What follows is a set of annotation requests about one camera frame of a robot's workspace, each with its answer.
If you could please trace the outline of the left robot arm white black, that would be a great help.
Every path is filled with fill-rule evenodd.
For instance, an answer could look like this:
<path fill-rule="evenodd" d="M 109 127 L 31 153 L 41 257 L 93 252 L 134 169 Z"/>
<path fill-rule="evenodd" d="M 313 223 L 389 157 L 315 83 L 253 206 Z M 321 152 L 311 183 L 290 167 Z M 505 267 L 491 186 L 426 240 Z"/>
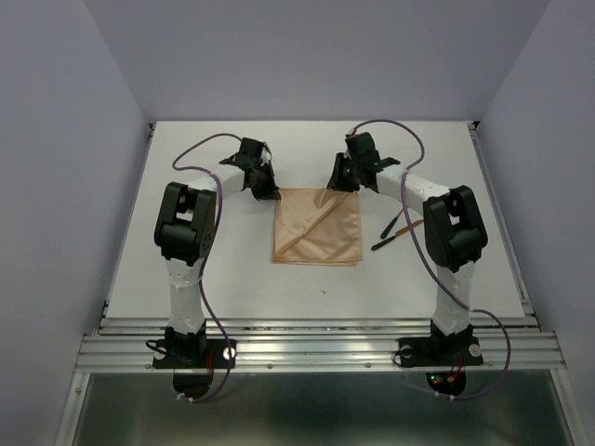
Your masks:
<path fill-rule="evenodd" d="M 238 151 L 219 162 L 215 170 L 195 166 L 193 170 L 201 177 L 165 186 L 154 229 L 154 242 L 165 259 L 170 295 L 165 344 L 154 350 L 188 366 L 198 365 L 206 357 L 202 281 L 223 201 L 244 190 L 250 190 L 257 200 L 280 198 L 267 143 L 252 138 L 238 141 Z"/>

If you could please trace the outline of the peach cloth napkin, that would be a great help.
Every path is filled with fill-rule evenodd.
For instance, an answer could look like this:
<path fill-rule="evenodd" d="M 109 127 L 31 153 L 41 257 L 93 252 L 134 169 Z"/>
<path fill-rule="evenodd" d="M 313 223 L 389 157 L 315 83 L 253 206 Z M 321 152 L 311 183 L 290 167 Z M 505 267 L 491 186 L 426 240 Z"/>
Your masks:
<path fill-rule="evenodd" d="M 359 195 L 328 189 L 282 189 L 275 208 L 272 261 L 355 266 L 364 257 Z"/>

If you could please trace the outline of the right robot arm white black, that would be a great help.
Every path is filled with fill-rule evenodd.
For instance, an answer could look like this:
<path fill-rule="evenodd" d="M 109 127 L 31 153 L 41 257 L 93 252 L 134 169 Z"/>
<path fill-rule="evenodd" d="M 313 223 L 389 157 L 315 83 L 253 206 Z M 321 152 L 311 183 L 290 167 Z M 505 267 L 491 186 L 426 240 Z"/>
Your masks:
<path fill-rule="evenodd" d="M 449 362 L 472 338 L 471 279 L 488 242 L 475 194 L 467 186 L 449 188 L 413 175 L 394 158 L 382 159 L 367 132 L 348 135 L 345 142 L 347 149 L 336 155 L 328 189 L 367 188 L 398 200 L 407 222 L 410 211 L 422 216 L 424 241 L 412 238 L 437 283 L 428 352 L 438 362 Z"/>

